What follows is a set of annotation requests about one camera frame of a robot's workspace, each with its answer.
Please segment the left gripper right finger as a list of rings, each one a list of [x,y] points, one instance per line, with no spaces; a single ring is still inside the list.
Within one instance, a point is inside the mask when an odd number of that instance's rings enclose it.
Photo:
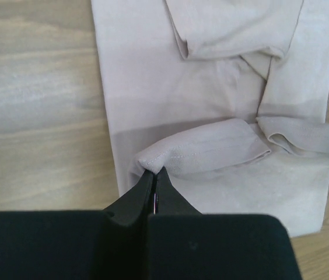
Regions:
[[[199,213],[156,175],[154,213],[148,218],[149,279],[300,279],[283,224],[261,214]]]

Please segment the beige t shirt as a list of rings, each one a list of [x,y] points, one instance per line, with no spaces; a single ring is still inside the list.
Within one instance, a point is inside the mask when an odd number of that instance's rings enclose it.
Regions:
[[[206,214],[318,232],[329,1],[93,1],[118,192],[166,169]]]

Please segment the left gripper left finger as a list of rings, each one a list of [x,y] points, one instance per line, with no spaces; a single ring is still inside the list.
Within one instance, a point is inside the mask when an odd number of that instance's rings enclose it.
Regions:
[[[104,210],[0,212],[0,279],[141,279],[154,179]]]

